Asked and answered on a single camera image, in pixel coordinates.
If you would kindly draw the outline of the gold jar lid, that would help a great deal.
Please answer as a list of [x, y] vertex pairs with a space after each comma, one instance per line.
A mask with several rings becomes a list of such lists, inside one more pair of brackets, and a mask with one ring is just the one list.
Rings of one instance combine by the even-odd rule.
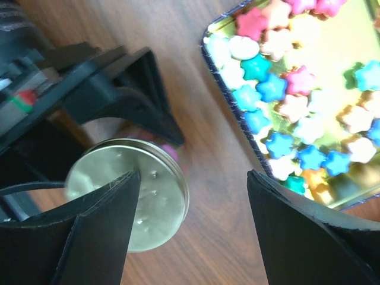
[[129, 252], [144, 252], [169, 241], [189, 207], [189, 187], [181, 167], [164, 150], [148, 141], [118, 138], [89, 149], [71, 168], [65, 197], [75, 200], [125, 172], [140, 173], [140, 191]]

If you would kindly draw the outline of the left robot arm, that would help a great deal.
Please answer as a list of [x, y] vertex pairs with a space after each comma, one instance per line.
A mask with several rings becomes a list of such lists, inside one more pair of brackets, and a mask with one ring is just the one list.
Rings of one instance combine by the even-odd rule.
[[16, 1], [1, 2], [1, 186], [62, 181], [84, 152], [50, 117], [120, 118], [174, 144], [184, 136], [153, 52], [54, 47]]

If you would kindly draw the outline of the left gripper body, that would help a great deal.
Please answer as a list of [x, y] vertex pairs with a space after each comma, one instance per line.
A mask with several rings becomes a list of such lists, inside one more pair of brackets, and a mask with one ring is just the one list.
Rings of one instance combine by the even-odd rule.
[[49, 118], [59, 109], [79, 125], [119, 117], [121, 92], [104, 69], [124, 54], [84, 42], [1, 66], [1, 183], [66, 178], [85, 148]]

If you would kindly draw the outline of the clear plastic jar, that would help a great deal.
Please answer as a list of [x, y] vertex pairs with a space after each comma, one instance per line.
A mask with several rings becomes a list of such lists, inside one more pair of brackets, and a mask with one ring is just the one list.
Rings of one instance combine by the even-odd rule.
[[186, 177], [189, 176], [190, 174], [189, 163], [182, 146], [176, 146], [164, 140], [163, 138], [160, 138], [150, 133], [149, 131], [146, 131], [137, 126], [131, 126], [130, 128], [120, 130], [117, 133], [116, 137], [139, 139], [139, 140], [148, 141], [152, 144], [157, 145], [166, 153], [168, 153], [176, 161], [176, 163], [183, 170]]

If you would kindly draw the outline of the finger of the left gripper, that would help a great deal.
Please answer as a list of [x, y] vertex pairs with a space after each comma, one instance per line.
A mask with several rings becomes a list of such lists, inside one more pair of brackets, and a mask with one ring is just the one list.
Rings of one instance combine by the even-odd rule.
[[123, 54], [112, 62], [112, 72], [121, 77], [122, 86], [128, 89], [115, 106], [119, 116], [140, 116], [153, 111], [171, 114], [156, 57], [150, 48]]
[[63, 100], [63, 107], [80, 125], [100, 118], [119, 118], [176, 146], [185, 142], [162, 88], [151, 99], [138, 88], [88, 80]]

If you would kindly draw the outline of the candy tin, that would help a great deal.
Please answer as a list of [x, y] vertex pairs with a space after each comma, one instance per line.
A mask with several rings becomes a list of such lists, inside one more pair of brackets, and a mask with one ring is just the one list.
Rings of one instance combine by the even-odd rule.
[[201, 50], [269, 177], [336, 210], [379, 196], [378, 1], [244, 1]]

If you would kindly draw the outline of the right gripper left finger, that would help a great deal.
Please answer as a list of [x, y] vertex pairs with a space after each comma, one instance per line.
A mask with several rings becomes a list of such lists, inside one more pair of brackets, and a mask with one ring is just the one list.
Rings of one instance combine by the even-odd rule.
[[140, 191], [129, 170], [25, 220], [1, 223], [2, 284], [119, 284]]

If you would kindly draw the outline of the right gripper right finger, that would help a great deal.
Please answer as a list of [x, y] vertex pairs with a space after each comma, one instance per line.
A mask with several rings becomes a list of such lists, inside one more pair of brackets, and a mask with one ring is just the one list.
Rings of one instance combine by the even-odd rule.
[[379, 223], [332, 210], [251, 170], [247, 189], [269, 284], [379, 284]]

